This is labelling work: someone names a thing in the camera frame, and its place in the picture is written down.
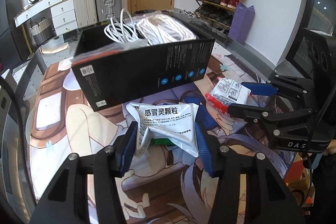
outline blue gripper pad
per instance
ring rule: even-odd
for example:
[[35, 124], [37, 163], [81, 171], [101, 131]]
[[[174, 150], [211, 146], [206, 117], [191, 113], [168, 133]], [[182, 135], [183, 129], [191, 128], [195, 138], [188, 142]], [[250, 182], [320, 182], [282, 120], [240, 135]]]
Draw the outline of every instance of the blue gripper pad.
[[251, 90], [252, 95], [271, 96], [277, 94], [278, 90], [271, 84], [242, 82], [243, 86]]
[[217, 148], [219, 141], [215, 136], [211, 136], [205, 131], [203, 125], [195, 122], [195, 134], [199, 156], [201, 157], [204, 170], [208, 172], [209, 176], [213, 177], [215, 174], [215, 162], [217, 159]]
[[121, 145], [124, 146], [124, 150], [121, 152], [120, 158], [119, 171], [121, 173], [127, 172], [131, 166], [137, 141], [137, 129], [138, 123], [132, 122], [122, 140]]

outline black cabinet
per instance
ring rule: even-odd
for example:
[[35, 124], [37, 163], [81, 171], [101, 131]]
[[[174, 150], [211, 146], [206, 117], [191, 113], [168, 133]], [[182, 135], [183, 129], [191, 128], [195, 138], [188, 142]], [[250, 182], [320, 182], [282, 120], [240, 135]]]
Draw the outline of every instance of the black cabinet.
[[30, 51], [14, 17], [22, 10], [22, 0], [0, 0], [0, 63], [9, 69], [28, 58]]

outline red and white packet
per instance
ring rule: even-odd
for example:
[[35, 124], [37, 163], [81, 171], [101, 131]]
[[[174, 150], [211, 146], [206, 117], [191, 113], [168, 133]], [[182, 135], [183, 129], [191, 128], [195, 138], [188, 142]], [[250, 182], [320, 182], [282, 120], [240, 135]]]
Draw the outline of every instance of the red and white packet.
[[214, 89], [205, 94], [205, 97], [214, 108], [230, 116], [227, 107], [233, 103], [246, 105], [250, 93], [250, 89], [238, 82], [229, 78], [221, 78]]

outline wooden shelf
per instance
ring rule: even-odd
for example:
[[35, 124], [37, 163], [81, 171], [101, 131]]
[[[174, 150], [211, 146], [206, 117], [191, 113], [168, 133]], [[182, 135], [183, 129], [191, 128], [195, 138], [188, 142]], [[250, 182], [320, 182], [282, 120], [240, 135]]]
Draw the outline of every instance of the wooden shelf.
[[226, 6], [223, 6], [223, 5], [220, 5], [220, 4], [216, 4], [216, 3], [213, 3], [213, 2], [210, 2], [210, 1], [206, 1], [206, 0], [196, 0], [196, 1], [201, 1], [203, 3], [207, 3], [207, 4], [210, 4], [212, 6], [215, 6], [215, 7], [218, 7], [218, 8], [222, 8], [222, 9], [225, 9], [225, 10], [228, 10], [228, 11], [231, 11], [231, 12], [235, 11], [234, 9], [231, 9], [229, 7], [226, 7]]
[[194, 12], [194, 14], [197, 15], [197, 16], [199, 16], [199, 17], [203, 17], [203, 18], [205, 18], [205, 19], [209, 19], [209, 20], [211, 20], [211, 21], [213, 21], [213, 22], [216, 22], [216, 23], [218, 23], [218, 24], [220, 24], [220, 25], [223, 25], [223, 26], [226, 27], [226, 28], [230, 28], [229, 25], [226, 25], [226, 24], [224, 24], [224, 23], [221, 23], [221, 22], [219, 22], [219, 21], [217, 21], [217, 20], [215, 20], [215, 19], [213, 19], [213, 18], [206, 17], [206, 16], [201, 15], [201, 14], [199, 14], [199, 13], [197, 13], [197, 12]]

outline purple bag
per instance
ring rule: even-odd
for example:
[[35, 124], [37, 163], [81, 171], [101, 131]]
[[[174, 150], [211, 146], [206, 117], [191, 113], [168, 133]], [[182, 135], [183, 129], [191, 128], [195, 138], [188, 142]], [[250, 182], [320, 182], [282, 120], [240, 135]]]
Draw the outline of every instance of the purple bag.
[[254, 18], [254, 6], [246, 7], [241, 2], [238, 3], [228, 36], [240, 44], [245, 44]]

